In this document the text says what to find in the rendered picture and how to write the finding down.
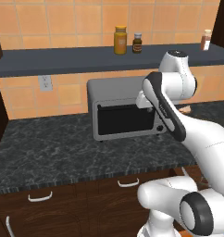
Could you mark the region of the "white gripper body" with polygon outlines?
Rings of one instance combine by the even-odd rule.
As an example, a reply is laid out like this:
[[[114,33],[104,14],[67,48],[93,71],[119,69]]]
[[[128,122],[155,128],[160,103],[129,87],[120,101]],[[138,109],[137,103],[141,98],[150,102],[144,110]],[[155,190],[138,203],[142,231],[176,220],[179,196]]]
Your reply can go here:
[[[138,108],[153,108],[151,102],[145,97],[144,93],[139,93],[136,98],[136,106]]]

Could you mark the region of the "black toaster oven door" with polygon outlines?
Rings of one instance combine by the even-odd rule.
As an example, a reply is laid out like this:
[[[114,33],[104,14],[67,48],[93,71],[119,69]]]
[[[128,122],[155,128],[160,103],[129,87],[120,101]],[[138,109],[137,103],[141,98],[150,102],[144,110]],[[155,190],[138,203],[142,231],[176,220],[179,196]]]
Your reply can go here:
[[[98,106],[97,109],[100,135],[148,131],[154,126],[154,110],[148,111],[136,105]]]

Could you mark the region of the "grey toaster oven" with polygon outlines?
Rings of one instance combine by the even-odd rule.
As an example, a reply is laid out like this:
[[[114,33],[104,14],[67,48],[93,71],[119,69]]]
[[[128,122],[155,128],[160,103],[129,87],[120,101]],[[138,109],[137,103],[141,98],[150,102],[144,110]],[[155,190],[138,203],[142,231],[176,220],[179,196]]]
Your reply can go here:
[[[136,105],[136,98],[142,89],[142,83],[143,76],[90,79],[87,81],[88,111],[92,120],[93,137],[96,141],[161,134],[167,131],[162,120],[155,112],[154,126],[151,130],[108,135],[100,135],[98,133],[97,107]],[[164,129],[162,131],[156,130],[159,125],[163,125]]]

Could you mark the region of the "small dark brown bottle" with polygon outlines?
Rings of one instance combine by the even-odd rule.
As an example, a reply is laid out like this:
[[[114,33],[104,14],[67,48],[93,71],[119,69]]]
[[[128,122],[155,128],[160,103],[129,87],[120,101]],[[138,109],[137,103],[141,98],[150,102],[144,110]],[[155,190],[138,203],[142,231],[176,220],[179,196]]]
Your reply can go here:
[[[142,52],[142,35],[140,33],[134,34],[134,39],[132,41],[132,52],[134,54],[139,54]]]

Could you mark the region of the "yellow jar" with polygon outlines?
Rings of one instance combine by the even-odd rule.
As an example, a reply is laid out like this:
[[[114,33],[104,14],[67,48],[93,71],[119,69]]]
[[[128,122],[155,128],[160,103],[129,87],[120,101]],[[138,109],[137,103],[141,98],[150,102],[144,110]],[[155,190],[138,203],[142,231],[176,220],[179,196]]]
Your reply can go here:
[[[117,26],[114,33],[114,53],[124,55],[127,53],[126,26]]]

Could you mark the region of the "dark wood cupboard door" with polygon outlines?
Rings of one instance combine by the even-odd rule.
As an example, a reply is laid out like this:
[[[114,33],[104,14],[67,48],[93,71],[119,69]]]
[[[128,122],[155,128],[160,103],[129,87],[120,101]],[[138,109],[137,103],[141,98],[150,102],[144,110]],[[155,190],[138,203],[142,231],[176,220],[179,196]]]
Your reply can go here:
[[[167,169],[102,180],[98,188],[98,237],[136,237],[149,214],[138,202],[138,187],[147,181],[174,175],[171,169]],[[137,178],[139,185],[130,188],[118,186],[118,181],[131,183]]]
[[[31,198],[44,197],[53,192],[51,199],[32,203]],[[0,218],[6,227],[6,216],[15,237],[78,237],[77,219],[70,210],[74,198],[69,185],[0,195]]]

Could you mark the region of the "dark grey wall shelf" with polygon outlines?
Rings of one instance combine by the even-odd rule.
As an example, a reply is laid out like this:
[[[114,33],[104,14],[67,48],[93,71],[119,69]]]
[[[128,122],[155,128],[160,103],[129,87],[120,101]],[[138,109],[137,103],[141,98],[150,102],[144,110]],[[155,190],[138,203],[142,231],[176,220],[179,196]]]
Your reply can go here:
[[[189,56],[191,67],[224,65],[224,48],[212,44],[207,51],[199,44],[151,44],[134,54],[116,55],[112,46],[5,50],[0,59],[0,78],[70,73],[157,69],[168,50]]]

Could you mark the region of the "white wall outlet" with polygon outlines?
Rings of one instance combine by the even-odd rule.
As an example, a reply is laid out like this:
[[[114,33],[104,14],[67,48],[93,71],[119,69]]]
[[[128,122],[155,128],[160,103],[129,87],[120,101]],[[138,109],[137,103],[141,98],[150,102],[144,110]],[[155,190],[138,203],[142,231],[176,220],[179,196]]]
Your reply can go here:
[[[40,90],[43,92],[52,91],[53,85],[50,75],[39,75],[38,82],[40,84]]]

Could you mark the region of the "dark wood wall cupboard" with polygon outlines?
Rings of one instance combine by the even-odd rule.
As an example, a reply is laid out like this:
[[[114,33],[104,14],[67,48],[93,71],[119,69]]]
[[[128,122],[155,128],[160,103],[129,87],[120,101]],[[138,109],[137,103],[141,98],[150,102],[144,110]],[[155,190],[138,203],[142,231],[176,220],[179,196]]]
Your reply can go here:
[[[211,43],[224,48],[224,0],[220,0]]]

